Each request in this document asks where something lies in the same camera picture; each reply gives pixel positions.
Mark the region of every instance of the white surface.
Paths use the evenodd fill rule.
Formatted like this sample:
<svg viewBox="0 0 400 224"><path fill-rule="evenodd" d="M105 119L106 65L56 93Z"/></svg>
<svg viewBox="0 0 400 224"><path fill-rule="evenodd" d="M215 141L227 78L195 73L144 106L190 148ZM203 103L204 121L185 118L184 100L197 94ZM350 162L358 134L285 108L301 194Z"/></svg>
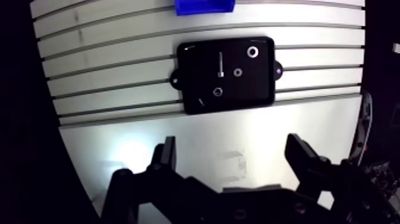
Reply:
<svg viewBox="0 0 400 224"><path fill-rule="evenodd" d="M128 110L117 110L110 112L102 112L95 114L84 114L78 116L71 117L60 117L60 123L62 125L81 123L81 122L95 122L95 121L103 121L110 119L121 119L127 117L146 117L152 115L160 115L166 113L182 113L183 112L183 104L166 104L159 105L153 107L142 107Z"/></svg>
<svg viewBox="0 0 400 224"><path fill-rule="evenodd" d="M141 51L140 48L133 50L132 48L117 46L114 49L109 49L109 51L103 51L106 50L103 49L102 51L91 51L85 54L80 54L78 57L66 56L63 58L56 58L44 61L43 69L46 77L52 77L73 71L95 69L100 66L107 66L116 63L128 63L134 60L141 60L149 57L161 57L168 55L168 53L173 53L173 49L170 46L164 47L170 48L168 51L159 48L152 52ZM364 50L361 48L277 49L275 52L276 60L285 68L340 66L364 63Z"/></svg>
<svg viewBox="0 0 400 224"><path fill-rule="evenodd" d="M317 89L312 91L283 92L275 95L276 101L324 97L329 95L356 94L359 86ZM82 111L101 110L106 108L127 107L182 99L179 92L169 83L117 89L94 94L79 95L54 100L57 114L70 114Z"/></svg>
<svg viewBox="0 0 400 224"><path fill-rule="evenodd" d="M50 80L48 86L51 95L58 96L112 86L166 80L173 70L175 70L173 59L152 61Z"/></svg>
<svg viewBox="0 0 400 224"><path fill-rule="evenodd" d="M315 2L333 2L349 5L364 6L364 0L314 0ZM243 4L251 1L238 1L237 4ZM270 0L263 2L285 3L279 0ZM102 20L105 18L134 13L142 10L150 10L161 7L173 6L173 0L101 0L90 2L79 7L65 10L57 14L43 18L33 23L36 37L42 37L50 33L71 28L74 26Z"/></svg>
<svg viewBox="0 0 400 224"><path fill-rule="evenodd" d="M178 100L179 93L169 83L138 86L54 100L57 114L124 107L151 102Z"/></svg>
<svg viewBox="0 0 400 224"><path fill-rule="evenodd" d="M216 191L223 186L272 184L295 189L298 180L284 157L287 134L297 133L338 164L349 154L360 103L361 97L331 99L60 132L89 198L100 198L94 204L101 211L112 172L121 167L144 171L154 147L169 135L177 137L177 172L194 176ZM230 151L242 156L224 163L221 157ZM243 160L245 170L235 166ZM140 210L140 218L160 223L153 222L149 211Z"/></svg>
<svg viewBox="0 0 400 224"><path fill-rule="evenodd" d="M30 4L32 18L87 0L35 0Z"/></svg>
<svg viewBox="0 0 400 224"><path fill-rule="evenodd" d="M277 94L276 101L283 101L288 99L300 99L300 98L309 98L315 96L324 96L324 95L341 95L341 94L353 94L359 93L360 87L352 86L348 88L334 88L334 89L318 89L318 90L310 90L310 91L301 91L301 92L287 92ZM159 115L166 113L183 113L183 104L166 104L152 107L142 107L142 108L134 108L134 109L126 109L126 110L116 110L109 112L101 112L94 114L84 114L78 116L70 116L70 117L61 117L60 123L62 125L73 124L73 123L81 123L81 122L94 122L108 119L121 119L128 117L138 117L139 119L149 119L148 116Z"/></svg>
<svg viewBox="0 0 400 224"><path fill-rule="evenodd" d="M44 61L48 77L124 61L151 58L176 53L180 43L209 39L269 36L276 46L294 45L354 45L365 43L365 31L326 27L253 27L209 30L141 39L90 49Z"/></svg>
<svg viewBox="0 0 400 224"><path fill-rule="evenodd" d="M169 79L174 60L153 61L50 80L52 96ZM286 71L276 89L361 83L362 68Z"/></svg>
<svg viewBox="0 0 400 224"><path fill-rule="evenodd" d="M38 43L41 57L121 38L193 27L245 23L330 23L365 25L363 10L301 4L237 5L233 13L177 17L163 11L83 27Z"/></svg>

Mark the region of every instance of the black background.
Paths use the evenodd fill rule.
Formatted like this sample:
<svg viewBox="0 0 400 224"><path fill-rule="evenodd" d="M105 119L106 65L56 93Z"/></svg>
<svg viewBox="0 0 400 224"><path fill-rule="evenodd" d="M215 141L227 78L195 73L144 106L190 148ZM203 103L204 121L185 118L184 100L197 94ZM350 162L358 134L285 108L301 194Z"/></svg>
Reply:
<svg viewBox="0 0 400 224"><path fill-rule="evenodd" d="M0 223L95 223L96 213L58 132L29 2L1 3ZM374 0L366 5L362 87L374 104L366 163L400 158L400 127L392 124L400 104L400 55L392 52L393 43L400 42L399 6ZM392 167L400 172L400 163Z"/></svg>

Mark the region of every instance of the blue bin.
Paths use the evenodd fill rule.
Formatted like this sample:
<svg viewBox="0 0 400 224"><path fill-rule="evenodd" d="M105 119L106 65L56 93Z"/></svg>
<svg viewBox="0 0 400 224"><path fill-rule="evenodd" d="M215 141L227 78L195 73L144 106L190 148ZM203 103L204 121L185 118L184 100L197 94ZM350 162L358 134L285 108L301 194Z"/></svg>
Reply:
<svg viewBox="0 0 400 224"><path fill-rule="evenodd" d="M234 6L235 0L175 0L177 15L230 13Z"/></svg>

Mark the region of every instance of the washer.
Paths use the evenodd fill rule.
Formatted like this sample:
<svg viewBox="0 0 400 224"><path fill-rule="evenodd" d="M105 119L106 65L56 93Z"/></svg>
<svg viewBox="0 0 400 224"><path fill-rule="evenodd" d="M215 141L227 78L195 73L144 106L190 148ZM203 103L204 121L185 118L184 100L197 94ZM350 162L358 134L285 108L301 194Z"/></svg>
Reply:
<svg viewBox="0 0 400 224"><path fill-rule="evenodd" d="M242 69L240 69L240 68L236 68L236 69L234 69L234 71L233 71L233 75L236 76L236 77L241 77L242 74L243 74L243 71L242 71Z"/></svg>
<svg viewBox="0 0 400 224"><path fill-rule="evenodd" d="M215 88L214 91L213 91L213 94L214 94L214 96L216 96L216 97L222 96L222 93L223 93L223 91L222 91L222 89L219 88L219 87Z"/></svg>
<svg viewBox="0 0 400 224"><path fill-rule="evenodd" d="M247 56L249 56L250 58L257 58L258 56L258 48L256 48L255 46L251 46L247 49Z"/></svg>

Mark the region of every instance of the slatwall panel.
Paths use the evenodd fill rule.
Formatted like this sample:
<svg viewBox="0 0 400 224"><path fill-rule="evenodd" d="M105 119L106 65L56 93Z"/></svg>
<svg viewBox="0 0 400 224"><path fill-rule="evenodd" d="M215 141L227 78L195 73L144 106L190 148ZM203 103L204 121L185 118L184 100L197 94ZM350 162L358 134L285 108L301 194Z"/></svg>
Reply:
<svg viewBox="0 0 400 224"><path fill-rule="evenodd" d="M362 0L239 1L177 17L172 0L36 0L43 69L62 125L182 113L168 81L182 42L269 36L285 68L276 101L360 92Z"/></svg>

